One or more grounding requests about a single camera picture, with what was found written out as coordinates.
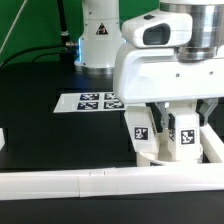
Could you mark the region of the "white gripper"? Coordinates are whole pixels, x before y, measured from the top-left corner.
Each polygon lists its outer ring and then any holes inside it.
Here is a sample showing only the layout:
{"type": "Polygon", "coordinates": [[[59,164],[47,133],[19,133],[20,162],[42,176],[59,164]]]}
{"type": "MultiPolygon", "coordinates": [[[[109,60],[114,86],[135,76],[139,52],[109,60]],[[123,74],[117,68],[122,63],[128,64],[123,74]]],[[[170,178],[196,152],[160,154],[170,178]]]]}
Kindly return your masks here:
{"type": "Polygon", "coordinates": [[[113,91],[122,103],[158,102],[164,130],[169,128],[167,102],[204,99],[201,113],[207,124],[217,98],[224,96],[224,46],[212,59],[181,62],[173,48],[138,49],[125,43],[116,56],[113,91]]]}

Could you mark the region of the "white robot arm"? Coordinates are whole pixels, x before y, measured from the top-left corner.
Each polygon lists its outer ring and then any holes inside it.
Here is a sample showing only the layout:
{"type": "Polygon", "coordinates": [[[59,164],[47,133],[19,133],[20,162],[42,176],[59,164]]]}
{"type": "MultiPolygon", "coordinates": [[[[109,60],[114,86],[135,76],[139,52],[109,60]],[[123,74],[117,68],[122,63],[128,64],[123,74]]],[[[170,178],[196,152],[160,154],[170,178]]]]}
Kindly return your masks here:
{"type": "Polygon", "coordinates": [[[114,75],[124,103],[204,100],[208,122],[224,96],[224,0],[159,0],[159,7],[119,22],[118,0],[82,0],[84,31],[75,65],[114,75]]]}

